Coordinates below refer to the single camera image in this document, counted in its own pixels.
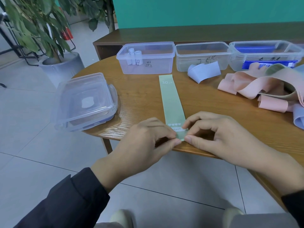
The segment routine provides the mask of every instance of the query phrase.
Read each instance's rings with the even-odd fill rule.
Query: fingernail
[[[185,136],[185,141],[191,143],[191,137],[189,135]]]
[[[181,144],[181,140],[180,140],[180,139],[177,139],[177,140],[175,141],[175,145],[179,145],[179,144]]]

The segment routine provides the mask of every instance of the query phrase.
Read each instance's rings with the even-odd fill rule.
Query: tiled floor
[[[100,23],[71,26],[85,66],[98,61],[92,42],[107,34]],[[0,69],[0,227],[12,227],[52,186],[105,156],[101,140],[62,132],[50,124],[55,87],[39,67],[20,61]],[[221,227],[231,205],[246,213],[283,212],[243,168],[206,157],[170,152],[147,171],[124,180],[111,193],[99,222],[129,209],[137,227]]]

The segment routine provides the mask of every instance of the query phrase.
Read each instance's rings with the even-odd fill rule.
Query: plastic storage box
[[[180,72],[186,72],[190,65],[218,61],[219,68],[225,70],[231,54],[228,48],[225,42],[178,44],[175,46],[176,68]]]
[[[287,41],[231,42],[229,65],[234,71],[246,70],[252,62],[269,66],[281,63],[294,67],[304,56],[304,50]]]
[[[116,110],[116,89],[95,73],[59,84],[51,122],[57,130],[86,130],[111,120]]]
[[[133,57],[129,49],[141,51],[141,56]],[[125,44],[117,53],[124,74],[165,74],[172,72],[175,47],[173,42],[145,42]]]

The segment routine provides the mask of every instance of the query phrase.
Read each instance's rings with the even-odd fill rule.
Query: round wooden table
[[[103,138],[107,152],[112,151],[109,139],[120,140],[134,124],[157,117],[165,123],[161,90],[157,74],[123,74],[115,56],[96,62],[74,77],[92,73],[103,73],[108,84],[113,84],[118,94],[118,110],[112,120],[84,132]],[[222,75],[209,78],[197,84],[186,72],[178,72],[173,62],[172,75],[185,117],[199,111],[209,111],[229,115],[237,120],[250,133],[272,148],[289,153],[304,165],[304,131],[294,126],[292,113],[279,113],[258,108],[256,99],[247,99],[217,89],[219,82],[227,73],[234,73],[228,66]],[[215,155],[196,149],[182,142],[175,151],[217,158]],[[252,175],[283,206],[279,192],[261,175]]]

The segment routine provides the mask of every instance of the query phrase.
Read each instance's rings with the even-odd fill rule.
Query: resistance band
[[[184,124],[186,118],[184,115],[183,107],[180,103],[172,74],[160,75],[159,84],[161,86],[161,97],[163,100],[166,124],[177,132],[177,138],[184,141],[184,137],[187,134],[188,129],[184,130],[181,127]]]

